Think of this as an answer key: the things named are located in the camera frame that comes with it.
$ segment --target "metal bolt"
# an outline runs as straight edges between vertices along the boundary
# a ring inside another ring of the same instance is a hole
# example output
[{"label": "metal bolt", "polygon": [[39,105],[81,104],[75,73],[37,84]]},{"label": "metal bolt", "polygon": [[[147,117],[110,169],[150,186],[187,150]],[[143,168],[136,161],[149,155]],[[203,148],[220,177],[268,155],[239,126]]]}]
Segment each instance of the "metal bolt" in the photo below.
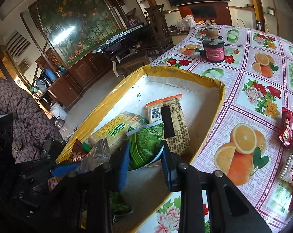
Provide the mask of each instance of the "metal bolt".
[{"label": "metal bolt", "polygon": [[70,171],[70,172],[68,172],[68,174],[67,174],[67,176],[68,176],[69,178],[74,178],[76,175],[77,175],[77,172],[75,172],[75,171]]},{"label": "metal bolt", "polygon": [[109,162],[106,162],[103,164],[103,169],[107,170],[107,169],[110,169],[112,166]]},{"label": "metal bolt", "polygon": [[186,169],[186,168],[188,168],[188,164],[186,164],[186,163],[180,163],[179,164],[179,168],[180,169]]},{"label": "metal bolt", "polygon": [[215,174],[215,176],[217,176],[219,178],[223,177],[223,175],[224,175],[223,172],[220,170],[215,171],[214,174]]}]

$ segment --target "barcode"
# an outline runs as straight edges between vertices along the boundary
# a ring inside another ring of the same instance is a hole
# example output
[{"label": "barcode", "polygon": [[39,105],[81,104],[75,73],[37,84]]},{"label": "barcode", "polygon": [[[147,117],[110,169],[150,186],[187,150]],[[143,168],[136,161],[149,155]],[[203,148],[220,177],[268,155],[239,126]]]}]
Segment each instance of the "barcode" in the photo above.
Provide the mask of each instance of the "barcode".
[{"label": "barcode", "polygon": [[151,109],[151,121],[157,121],[160,120],[160,108],[152,108]]}]

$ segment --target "bucket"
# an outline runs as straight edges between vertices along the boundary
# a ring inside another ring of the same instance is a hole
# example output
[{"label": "bucket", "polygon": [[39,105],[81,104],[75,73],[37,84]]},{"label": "bucket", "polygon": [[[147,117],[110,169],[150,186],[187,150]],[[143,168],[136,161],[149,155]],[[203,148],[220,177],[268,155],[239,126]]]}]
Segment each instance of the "bucket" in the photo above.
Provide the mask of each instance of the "bucket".
[{"label": "bucket", "polygon": [[59,117],[62,120],[64,120],[67,116],[67,112],[60,106],[59,103],[55,103],[50,108],[50,113],[54,116],[54,118]]}]

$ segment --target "wooden chair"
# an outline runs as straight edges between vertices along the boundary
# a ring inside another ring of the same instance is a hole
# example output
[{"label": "wooden chair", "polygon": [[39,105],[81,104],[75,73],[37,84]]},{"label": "wooden chair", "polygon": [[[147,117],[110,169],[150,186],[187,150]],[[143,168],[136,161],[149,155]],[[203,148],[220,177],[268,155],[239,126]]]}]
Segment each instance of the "wooden chair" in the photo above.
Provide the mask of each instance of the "wooden chair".
[{"label": "wooden chair", "polygon": [[123,74],[125,78],[138,68],[148,65],[149,63],[150,61],[147,53],[143,50],[123,58],[116,68],[119,74]]},{"label": "wooden chair", "polygon": [[163,7],[162,4],[145,8],[154,36],[148,42],[142,43],[138,50],[146,50],[149,57],[158,57],[173,47]]}]

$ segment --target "yellow label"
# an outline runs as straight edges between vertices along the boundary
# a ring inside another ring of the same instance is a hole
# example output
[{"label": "yellow label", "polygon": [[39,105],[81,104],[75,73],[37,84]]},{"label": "yellow label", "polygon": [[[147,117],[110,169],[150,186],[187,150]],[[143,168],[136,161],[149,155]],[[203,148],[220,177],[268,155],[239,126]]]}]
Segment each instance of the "yellow label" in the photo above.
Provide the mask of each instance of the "yellow label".
[{"label": "yellow label", "polygon": [[103,126],[100,130],[98,130],[96,132],[96,136],[101,137],[104,133],[113,129],[122,119],[123,119],[122,116],[115,118],[113,121],[109,122],[107,125]]}]

